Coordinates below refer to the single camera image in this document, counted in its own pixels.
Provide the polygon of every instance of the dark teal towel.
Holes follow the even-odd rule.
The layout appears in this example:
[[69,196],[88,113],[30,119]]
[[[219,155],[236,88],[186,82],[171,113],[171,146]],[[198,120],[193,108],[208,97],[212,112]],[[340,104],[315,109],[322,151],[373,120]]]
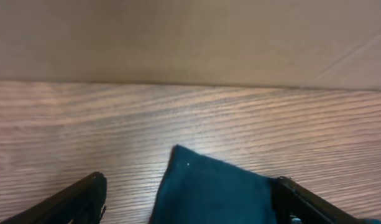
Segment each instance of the dark teal towel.
[[150,222],[276,223],[269,178],[176,146]]

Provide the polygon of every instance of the table surface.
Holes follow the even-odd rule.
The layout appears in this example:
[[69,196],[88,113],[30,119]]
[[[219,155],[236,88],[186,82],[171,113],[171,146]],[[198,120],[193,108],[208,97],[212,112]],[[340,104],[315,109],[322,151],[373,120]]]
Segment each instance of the table surface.
[[0,82],[0,221],[100,171],[147,223],[176,144],[381,219],[381,92]]

